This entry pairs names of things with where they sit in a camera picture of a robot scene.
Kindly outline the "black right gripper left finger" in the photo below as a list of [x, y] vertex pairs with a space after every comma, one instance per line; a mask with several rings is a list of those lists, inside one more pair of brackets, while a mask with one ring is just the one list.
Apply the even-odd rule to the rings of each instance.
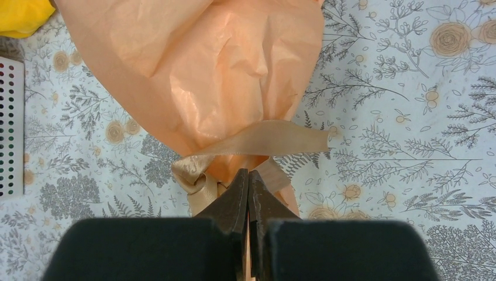
[[186, 218], [91, 218], [62, 237], [43, 280], [246, 280], [247, 184]]

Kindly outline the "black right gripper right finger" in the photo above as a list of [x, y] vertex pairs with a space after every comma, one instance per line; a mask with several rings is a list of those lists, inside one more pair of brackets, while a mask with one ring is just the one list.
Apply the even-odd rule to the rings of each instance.
[[256, 280], [438, 280], [407, 223], [303, 220], [249, 173], [250, 276]]

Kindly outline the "flower bouquet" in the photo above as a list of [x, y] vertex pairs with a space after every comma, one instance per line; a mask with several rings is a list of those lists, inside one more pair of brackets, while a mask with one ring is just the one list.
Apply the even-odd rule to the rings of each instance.
[[238, 171], [260, 174], [297, 217], [275, 156], [328, 149], [292, 122], [321, 51], [321, 1], [57, 1], [77, 50], [114, 99], [180, 158], [192, 217]]

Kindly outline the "floral patterned table mat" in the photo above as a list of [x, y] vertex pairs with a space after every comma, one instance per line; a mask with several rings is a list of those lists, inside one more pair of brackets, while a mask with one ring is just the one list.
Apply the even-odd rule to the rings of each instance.
[[[495, 2], [325, 1], [323, 49], [294, 121], [332, 150], [278, 158], [300, 215], [401, 220], [441, 280], [495, 279]], [[25, 65], [24, 193], [1, 201], [1, 279], [39, 280], [89, 217], [184, 217], [177, 155], [82, 62], [55, 13], [1, 39]]]

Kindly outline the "white plastic basket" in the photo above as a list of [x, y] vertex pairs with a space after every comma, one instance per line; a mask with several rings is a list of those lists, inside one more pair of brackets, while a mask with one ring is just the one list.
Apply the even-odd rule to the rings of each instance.
[[1, 201], [23, 196], [24, 64], [1, 57]]

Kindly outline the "yellow cloth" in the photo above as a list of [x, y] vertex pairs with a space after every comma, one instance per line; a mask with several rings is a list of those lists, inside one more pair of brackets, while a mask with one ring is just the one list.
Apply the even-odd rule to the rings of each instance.
[[1, 0], [1, 36], [14, 39], [29, 37], [55, 11], [49, 0]]

